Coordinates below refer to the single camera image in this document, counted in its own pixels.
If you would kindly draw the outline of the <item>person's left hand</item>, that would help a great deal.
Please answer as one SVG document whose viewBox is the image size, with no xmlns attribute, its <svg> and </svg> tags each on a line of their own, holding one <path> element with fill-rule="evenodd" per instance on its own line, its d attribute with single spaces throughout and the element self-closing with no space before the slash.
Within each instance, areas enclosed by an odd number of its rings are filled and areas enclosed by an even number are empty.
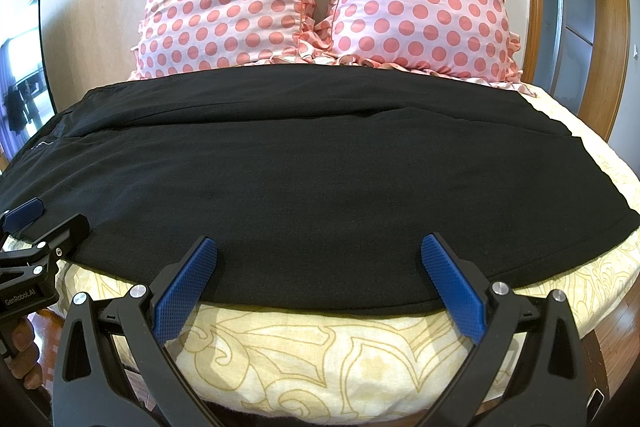
<svg viewBox="0 0 640 427">
<path fill-rule="evenodd" d="M 39 364 L 39 348 L 35 344 L 35 333 L 32 322 L 21 317 L 15 325 L 11 338 L 17 355 L 9 363 L 12 375 L 23 383 L 27 390 L 37 389 L 42 385 L 42 367 Z"/>
</svg>

